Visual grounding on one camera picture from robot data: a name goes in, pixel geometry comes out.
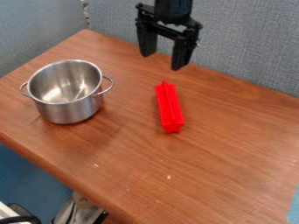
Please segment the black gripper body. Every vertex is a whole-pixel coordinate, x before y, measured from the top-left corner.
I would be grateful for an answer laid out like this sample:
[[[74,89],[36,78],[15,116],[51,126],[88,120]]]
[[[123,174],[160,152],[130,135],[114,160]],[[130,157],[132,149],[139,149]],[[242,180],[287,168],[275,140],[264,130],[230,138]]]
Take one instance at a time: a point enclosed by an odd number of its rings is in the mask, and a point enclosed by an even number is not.
[[[192,18],[192,3],[139,3],[136,24],[150,25],[154,32],[168,39],[179,35],[196,41],[202,23]]]

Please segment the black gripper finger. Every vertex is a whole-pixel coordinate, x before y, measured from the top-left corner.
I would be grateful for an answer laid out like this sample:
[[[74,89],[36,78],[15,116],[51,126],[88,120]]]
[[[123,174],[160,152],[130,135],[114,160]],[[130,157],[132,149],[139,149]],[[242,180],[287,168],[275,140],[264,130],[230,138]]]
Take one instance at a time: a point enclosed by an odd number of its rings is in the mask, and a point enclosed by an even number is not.
[[[158,34],[147,24],[136,25],[136,35],[140,53],[144,57],[148,57],[156,52]]]
[[[176,71],[184,67],[191,60],[192,51],[196,43],[188,38],[179,37],[174,41],[172,47],[172,70]]]

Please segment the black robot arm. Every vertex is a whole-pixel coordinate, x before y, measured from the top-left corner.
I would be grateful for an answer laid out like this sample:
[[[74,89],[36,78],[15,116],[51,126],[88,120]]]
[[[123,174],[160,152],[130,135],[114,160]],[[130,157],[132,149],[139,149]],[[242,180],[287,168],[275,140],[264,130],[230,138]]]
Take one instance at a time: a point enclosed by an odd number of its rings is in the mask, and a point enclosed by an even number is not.
[[[192,0],[154,0],[139,3],[135,19],[139,50],[144,57],[156,53],[158,36],[174,41],[171,69],[187,66],[200,41],[202,23],[192,19]]]

